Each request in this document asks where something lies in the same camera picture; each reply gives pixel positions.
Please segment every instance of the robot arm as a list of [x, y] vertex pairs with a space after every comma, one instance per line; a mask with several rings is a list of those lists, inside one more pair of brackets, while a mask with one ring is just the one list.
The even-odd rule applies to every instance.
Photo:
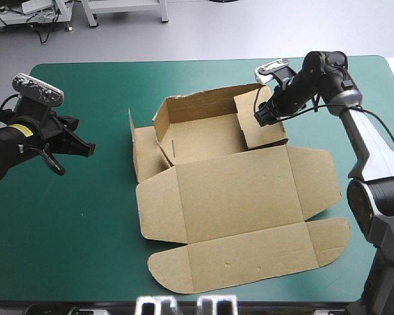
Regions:
[[287, 60], [258, 67], [258, 82], [275, 79], [278, 85], [254, 116], [261, 126], [272, 125], [317, 95], [341, 119], [357, 157], [347, 199], [366, 240], [377, 247], [362, 297], [346, 313], [394, 315], [394, 151], [362, 112], [362, 94], [347, 69], [338, 51], [310, 52], [299, 73]]
[[18, 97], [16, 108], [0, 109], [0, 122], [7, 125], [0, 128], [0, 180], [11, 167], [35, 156], [41, 156], [56, 174], [64, 175], [66, 171], [53, 154], [93, 154], [95, 145], [74, 133], [79, 120], [53, 110], [63, 103], [61, 90], [22, 73], [13, 79], [12, 86], [19, 92], [14, 95]]

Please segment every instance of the table surface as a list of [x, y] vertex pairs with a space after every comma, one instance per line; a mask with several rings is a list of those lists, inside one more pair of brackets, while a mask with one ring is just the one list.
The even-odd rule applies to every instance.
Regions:
[[[254, 68], [268, 61], [36, 66], [32, 75], [64, 91], [59, 114], [80, 118], [77, 133], [97, 149], [89, 158], [59, 156], [67, 170], [63, 177], [37, 157], [0, 182], [0, 300], [132, 301], [139, 295], [171, 294], [152, 278], [146, 261], [178, 244], [141, 236], [128, 108], [136, 125], [149, 125], [164, 97], [252, 83]], [[290, 64], [298, 70], [301, 61]], [[349, 58], [349, 65], [364, 107], [394, 133], [394, 77], [387, 62], [360, 56]], [[374, 254], [344, 196], [355, 155], [341, 122], [327, 110], [285, 125], [291, 145], [326, 149], [334, 157], [343, 198], [314, 219], [346, 217], [349, 245], [323, 268], [212, 293], [236, 294], [241, 301], [354, 301]]]

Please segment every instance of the white shelf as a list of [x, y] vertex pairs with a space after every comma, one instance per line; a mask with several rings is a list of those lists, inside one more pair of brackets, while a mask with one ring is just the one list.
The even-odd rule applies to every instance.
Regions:
[[[64, 3], [63, 0], [56, 0], [56, 5], [60, 9], [61, 13], [58, 17], [57, 22], [68, 22], [72, 19], [72, 9], [73, 2]], [[12, 8], [15, 11], [22, 12], [22, 7], [14, 7]], [[4, 23], [8, 25], [15, 24], [25, 24], [26, 21], [30, 18], [29, 16], [21, 15], [14, 12], [8, 12], [6, 14], [0, 14], [0, 18], [4, 21]], [[29, 23], [51, 23], [53, 20], [50, 18], [44, 18], [42, 16], [36, 16], [34, 18], [29, 19]], [[3, 27], [2, 21], [0, 21], [0, 28]]]
[[95, 0], [89, 2], [94, 13], [158, 10], [158, 0]]
[[162, 22], [168, 22], [166, 0], [81, 0], [90, 26], [98, 26], [97, 14], [160, 10]]

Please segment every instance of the cardboard box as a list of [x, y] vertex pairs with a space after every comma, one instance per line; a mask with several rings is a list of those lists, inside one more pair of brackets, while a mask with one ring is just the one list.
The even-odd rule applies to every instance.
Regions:
[[[260, 127], [260, 85], [165, 99], [154, 128], [131, 120], [145, 238], [187, 244], [153, 254], [164, 287], [199, 293], [319, 268], [344, 250], [345, 219], [306, 222], [341, 198], [330, 154]], [[260, 90], [258, 103], [267, 100]]]

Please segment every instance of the box side panel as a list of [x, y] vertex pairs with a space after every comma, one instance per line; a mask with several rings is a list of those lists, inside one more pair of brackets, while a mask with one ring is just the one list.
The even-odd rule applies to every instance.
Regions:
[[135, 167], [138, 182], [149, 179], [169, 168], [156, 140], [153, 126], [135, 129]]
[[[238, 110], [238, 120], [240, 128], [244, 132], [245, 140], [249, 149], [262, 147], [279, 141], [286, 141], [287, 135], [283, 123], [276, 123], [271, 126], [260, 127], [254, 118], [253, 105], [257, 96], [257, 90], [238, 95], [234, 98]], [[270, 88], [263, 87], [260, 90], [258, 106], [271, 97]]]
[[171, 128], [178, 164], [218, 158], [247, 150], [236, 114], [174, 123]]
[[307, 222], [320, 267], [335, 261], [346, 248], [350, 225], [346, 219], [332, 218]]
[[258, 83], [238, 85], [187, 96], [172, 96], [168, 98], [170, 122], [181, 123], [236, 113], [234, 96], [254, 90], [259, 86]]
[[188, 243], [303, 221], [284, 146], [177, 166]]
[[145, 238], [187, 243], [175, 167], [141, 182], [136, 195], [140, 228]]
[[287, 149], [303, 218], [307, 220], [341, 199], [333, 159], [325, 150]]
[[195, 292], [318, 268], [304, 222], [188, 246]]
[[131, 131], [131, 140], [133, 141], [133, 165], [134, 165], [134, 170], [136, 172], [137, 182], [140, 182], [139, 167], [137, 165], [136, 128], [133, 123], [133, 116], [131, 115], [130, 109], [129, 109], [129, 123], [130, 123], [130, 131]]

